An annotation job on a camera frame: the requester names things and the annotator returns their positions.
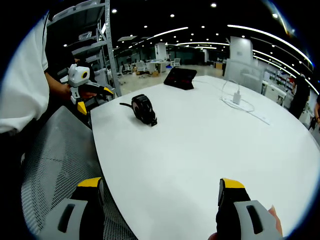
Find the hand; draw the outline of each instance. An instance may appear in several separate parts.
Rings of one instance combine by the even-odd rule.
[[[96,93],[84,91],[84,90],[81,89],[81,88],[79,88],[79,94],[80,94],[81,98],[83,98],[83,99],[90,99],[90,98],[92,98],[92,97],[97,96]]]
[[[275,228],[278,230],[278,232],[281,234],[281,236],[283,236],[282,227],[281,227],[281,222],[280,222],[279,217],[277,216],[275,207],[272,205],[271,208],[268,210],[268,212],[269,212],[272,216],[274,216],[274,218],[275,218]],[[208,240],[218,240],[218,234],[217,234],[217,233],[212,234],[212,235],[208,238]]]
[[[65,100],[70,100],[71,92],[70,92],[70,85],[69,84],[61,84],[61,86],[56,91],[57,95]]]

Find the cable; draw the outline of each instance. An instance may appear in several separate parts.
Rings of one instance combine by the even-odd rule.
[[[236,82],[236,81],[234,81],[234,80],[232,80],[232,79],[231,79],[231,80],[228,79],[227,81],[225,81],[225,83],[223,84],[223,86],[222,86],[221,89],[220,89],[219,87],[217,87],[217,86],[215,86],[215,85],[213,85],[213,84],[210,84],[210,83],[208,83],[208,82],[205,82],[205,81],[194,80],[194,82],[199,82],[199,83],[203,83],[203,84],[209,84],[209,85],[215,87],[216,89],[221,90],[221,97],[220,97],[220,99],[221,99],[221,101],[224,102],[226,105],[228,105],[229,107],[231,107],[231,108],[233,108],[233,109],[237,109],[237,110],[244,111],[244,112],[246,112],[246,113],[254,116],[255,118],[261,120],[262,122],[270,125],[269,121],[268,121],[265,117],[259,116],[258,113],[255,112],[255,110],[256,110],[256,109],[255,109],[255,106],[254,106],[253,104],[251,104],[250,102],[248,102],[248,101],[246,101],[246,100],[244,100],[244,99],[241,99],[242,102],[245,102],[245,103],[251,105],[252,110],[247,110],[247,109],[241,107],[241,105],[235,104],[231,99],[227,99],[227,98],[224,99],[224,98],[223,98],[224,93],[227,94],[227,95],[233,96],[233,94],[224,92],[225,86],[227,85],[228,82],[233,82],[233,83],[237,84],[237,85],[238,85],[238,91],[240,92],[240,85],[239,85],[238,82]]]
[[[223,84],[222,89],[221,89],[221,98],[220,98],[221,101],[224,102],[225,104],[227,104],[229,107],[231,107],[231,108],[233,108],[233,109],[238,109],[238,110],[241,110],[241,111],[244,111],[244,112],[247,112],[247,113],[253,112],[253,111],[255,110],[255,106],[253,106],[250,102],[248,102],[248,101],[246,101],[246,100],[244,100],[244,99],[241,99],[241,100],[242,100],[243,102],[251,105],[251,107],[252,107],[251,110],[247,110],[247,109],[245,109],[244,107],[241,107],[240,105],[233,104],[232,101],[231,101],[231,103],[230,103],[230,102],[228,102],[228,101],[226,101],[226,100],[224,99],[224,89],[225,89],[225,86],[227,85],[228,82],[233,82],[233,83],[237,84],[237,85],[238,85],[238,92],[240,92],[240,85],[239,85],[239,83],[236,82],[236,81],[234,81],[234,80],[232,80],[232,79],[230,79],[230,80],[228,79],[228,80]]]

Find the gray plastic grip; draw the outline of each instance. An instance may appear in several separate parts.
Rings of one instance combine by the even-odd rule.
[[[45,218],[44,228],[38,235],[40,240],[79,240],[80,223],[88,201],[63,199]],[[62,217],[68,206],[72,206],[72,212],[67,222],[66,231],[61,231]]]
[[[276,219],[257,200],[234,202],[237,210],[241,240],[282,240],[280,233],[276,229]],[[261,232],[255,233],[252,218],[249,210],[254,208],[262,226]]]

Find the cardboard box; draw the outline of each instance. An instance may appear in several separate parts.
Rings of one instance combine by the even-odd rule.
[[[159,76],[159,72],[158,71],[154,71],[153,73],[152,73],[152,77],[158,77]]]

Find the white pillar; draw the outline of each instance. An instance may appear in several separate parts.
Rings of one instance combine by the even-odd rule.
[[[231,36],[230,59],[251,65],[253,62],[253,45],[249,39]]]
[[[155,59],[165,60],[167,59],[167,48],[164,42],[159,42],[154,45]]]
[[[208,53],[208,49],[203,49],[202,52],[204,52],[204,62],[208,62],[209,60],[209,53]]]

